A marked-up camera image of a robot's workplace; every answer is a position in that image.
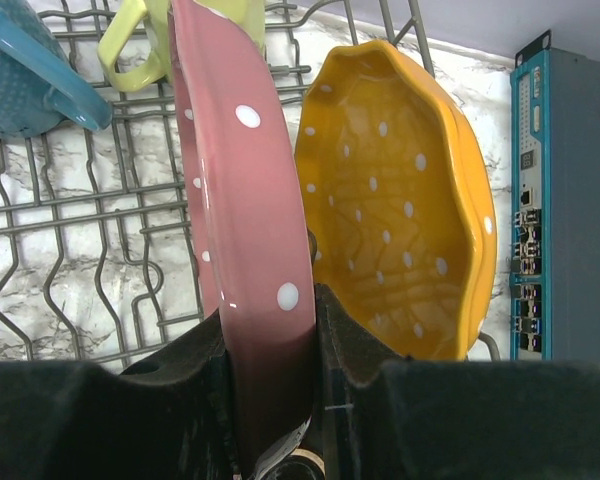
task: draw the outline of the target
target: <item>pink bowl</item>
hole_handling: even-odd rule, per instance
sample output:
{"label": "pink bowl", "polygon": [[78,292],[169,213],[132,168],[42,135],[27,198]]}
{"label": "pink bowl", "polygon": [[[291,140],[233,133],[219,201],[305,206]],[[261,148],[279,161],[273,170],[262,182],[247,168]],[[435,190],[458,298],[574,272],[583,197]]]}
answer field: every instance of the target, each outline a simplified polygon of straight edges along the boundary
{"label": "pink bowl", "polygon": [[204,302],[214,304],[213,276],[242,475],[260,478],[297,446],[313,400],[315,303],[302,196],[275,86],[251,39],[191,0],[173,1],[171,22],[194,245],[210,260],[199,261]]}

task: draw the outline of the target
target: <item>gray wall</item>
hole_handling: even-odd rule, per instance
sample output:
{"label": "gray wall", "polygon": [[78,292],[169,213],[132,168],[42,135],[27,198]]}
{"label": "gray wall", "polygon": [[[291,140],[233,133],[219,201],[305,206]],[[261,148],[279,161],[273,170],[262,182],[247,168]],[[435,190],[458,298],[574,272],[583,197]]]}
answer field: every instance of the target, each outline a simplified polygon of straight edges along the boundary
{"label": "gray wall", "polygon": [[[382,25],[377,0],[352,4],[358,20]],[[401,28],[409,16],[407,0],[389,5],[395,27]],[[600,0],[420,0],[420,9],[427,35],[436,40],[513,58],[552,28],[556,47],[600,60]]]}

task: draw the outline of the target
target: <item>textured blue cup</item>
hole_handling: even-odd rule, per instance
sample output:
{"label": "textured blue cup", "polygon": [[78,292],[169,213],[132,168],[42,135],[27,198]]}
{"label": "textured blue cup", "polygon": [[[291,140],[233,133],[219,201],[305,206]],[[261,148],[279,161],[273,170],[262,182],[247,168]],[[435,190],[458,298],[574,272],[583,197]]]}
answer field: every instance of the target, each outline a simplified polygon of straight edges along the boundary
{"label": "textured blue cup", "polygon": [[102,130],[111,116],[26,0],[0,0],[0,138],[39,135],[65,117]]}

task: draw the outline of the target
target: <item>yellow bowl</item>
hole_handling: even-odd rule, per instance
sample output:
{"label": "yellow bowl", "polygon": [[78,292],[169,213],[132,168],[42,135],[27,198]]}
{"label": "yellow bowl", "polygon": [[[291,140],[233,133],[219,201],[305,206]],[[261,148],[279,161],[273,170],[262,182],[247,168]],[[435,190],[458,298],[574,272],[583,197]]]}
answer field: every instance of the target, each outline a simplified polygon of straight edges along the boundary
{"label": "yellow bowl", "polygon": [[496,229],[451,98],[387,42],[334,48],[307,92],[296,161],[315,281],[396,352],[465,358],[491,298]]}

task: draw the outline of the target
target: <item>mug handle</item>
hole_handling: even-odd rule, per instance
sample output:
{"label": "mug handle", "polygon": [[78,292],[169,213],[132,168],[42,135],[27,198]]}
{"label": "mug handle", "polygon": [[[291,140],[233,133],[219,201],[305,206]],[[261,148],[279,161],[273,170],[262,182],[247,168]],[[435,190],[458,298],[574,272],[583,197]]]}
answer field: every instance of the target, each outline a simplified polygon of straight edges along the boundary
{"label": "mug handle", "polygon": [[98,58],[102,69],[113,88],[119,92],[138,91],[167,73],[158,54],[153,50],[142,65],[128,72],[116,72],[116,62],[122,49],[148,13],[143,0],[125,0],[98,44]]}
{"label": "mug handle", "polygon": [[49,106],[89,130],[109,126],[109,104],[63,60],[14,24],[0,8],[0,50],[49,83]]}

